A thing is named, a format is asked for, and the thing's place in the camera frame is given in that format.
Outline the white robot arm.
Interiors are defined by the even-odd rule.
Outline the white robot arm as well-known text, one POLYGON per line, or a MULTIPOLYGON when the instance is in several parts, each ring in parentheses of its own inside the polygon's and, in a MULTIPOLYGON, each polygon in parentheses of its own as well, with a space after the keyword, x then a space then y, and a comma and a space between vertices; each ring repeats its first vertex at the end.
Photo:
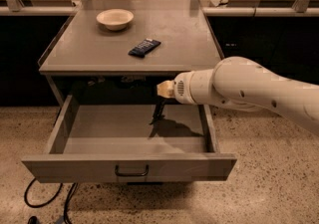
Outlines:
POLYGON ((209 70, 180 73, 158 84, 157 92, 185 105, 268 109, 319 134, 319 86, 281 77, 243 57, 225 58, 209 70))

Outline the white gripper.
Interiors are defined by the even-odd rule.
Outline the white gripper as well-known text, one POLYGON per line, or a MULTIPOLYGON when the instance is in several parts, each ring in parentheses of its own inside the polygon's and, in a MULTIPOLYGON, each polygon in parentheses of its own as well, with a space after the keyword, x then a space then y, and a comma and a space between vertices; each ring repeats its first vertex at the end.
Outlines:
POLYGON ((159 96, 176 100, 185 105, 212 105, 213 70, 185 72, 177 75, 173 81, 164 81, 157 85, 159 96))

